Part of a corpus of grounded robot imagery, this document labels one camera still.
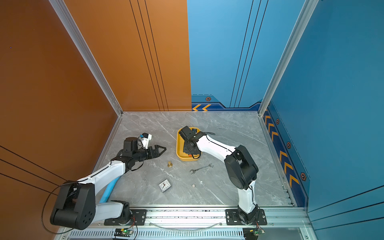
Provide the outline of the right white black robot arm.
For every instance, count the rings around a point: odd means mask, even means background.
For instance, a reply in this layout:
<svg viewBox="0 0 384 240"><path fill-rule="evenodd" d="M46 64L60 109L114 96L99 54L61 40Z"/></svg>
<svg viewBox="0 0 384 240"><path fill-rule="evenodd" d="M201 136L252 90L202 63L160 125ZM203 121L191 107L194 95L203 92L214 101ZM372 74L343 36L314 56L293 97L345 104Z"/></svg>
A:
<svg viewBox="0 0 384 240"><path fill-rule="evenodd" d="M188 126L180 129L184 140L183 152L191 157L207 153L225 164L229 179L238 189L238 211L242 223L256 221L259 207L255 195L255 183L259 168L246 147L223 144L209 136L208 132L195 132Z"/></svg>

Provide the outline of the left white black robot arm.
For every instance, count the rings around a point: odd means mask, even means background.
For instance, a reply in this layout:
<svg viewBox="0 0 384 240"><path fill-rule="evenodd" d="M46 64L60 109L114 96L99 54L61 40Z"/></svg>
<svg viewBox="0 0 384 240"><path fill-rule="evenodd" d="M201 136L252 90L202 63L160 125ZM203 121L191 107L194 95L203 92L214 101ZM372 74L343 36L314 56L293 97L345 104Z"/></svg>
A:
<svg viewBox="0 0 384 240"><path fill-rule="evenodd" d="M98 221L111 220L119 225L132 221L130 204L125 201L97 203L96 195L120 176L131 171L136 163L160 157L166 147L149 146L146 136L129 137L110 162L87 177L67 181L59 187L50 223L55 226L84 230Z"/></svg>

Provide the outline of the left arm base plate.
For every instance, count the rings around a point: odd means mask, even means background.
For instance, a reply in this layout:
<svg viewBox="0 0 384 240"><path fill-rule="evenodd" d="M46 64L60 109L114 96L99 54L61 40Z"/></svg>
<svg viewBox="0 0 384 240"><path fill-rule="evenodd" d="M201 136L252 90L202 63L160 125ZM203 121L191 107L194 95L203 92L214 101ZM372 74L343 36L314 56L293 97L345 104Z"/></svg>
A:
<svg viewBox="0 0 384 240"><path fill-rule="evenodd" d="M116 219L107 219L104 221L105 226L118 226L118 227L129 227L144 226L147 218L146 209L130 209L127 216L119 217Z"/></svg>

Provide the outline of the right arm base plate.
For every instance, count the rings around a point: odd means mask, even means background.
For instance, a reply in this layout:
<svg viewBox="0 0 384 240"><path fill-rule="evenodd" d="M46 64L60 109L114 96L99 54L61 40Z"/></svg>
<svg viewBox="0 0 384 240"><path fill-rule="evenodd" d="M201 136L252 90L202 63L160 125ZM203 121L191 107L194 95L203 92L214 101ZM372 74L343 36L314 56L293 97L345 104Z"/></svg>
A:
<svg viewBox="0 0 384 240"><path fill-rule="evenodd" d="M226 209L226 221L229 226L239 225L259 225L266 226L268 224L265 211L259 207L247 214L240 209Z"/></svg>

